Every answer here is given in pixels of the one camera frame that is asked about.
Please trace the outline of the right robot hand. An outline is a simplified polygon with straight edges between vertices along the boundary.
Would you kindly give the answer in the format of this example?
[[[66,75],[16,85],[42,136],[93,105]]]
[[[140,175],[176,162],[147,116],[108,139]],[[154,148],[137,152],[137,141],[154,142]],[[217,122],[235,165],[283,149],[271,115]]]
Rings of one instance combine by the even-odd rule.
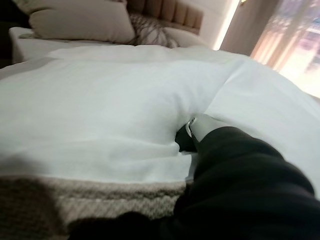
[[[71,240],[317,240],[320,202],[308,178],[268,143],[206,114],[185,126],[198,154],[171,216],[128,212],[74,222]]]

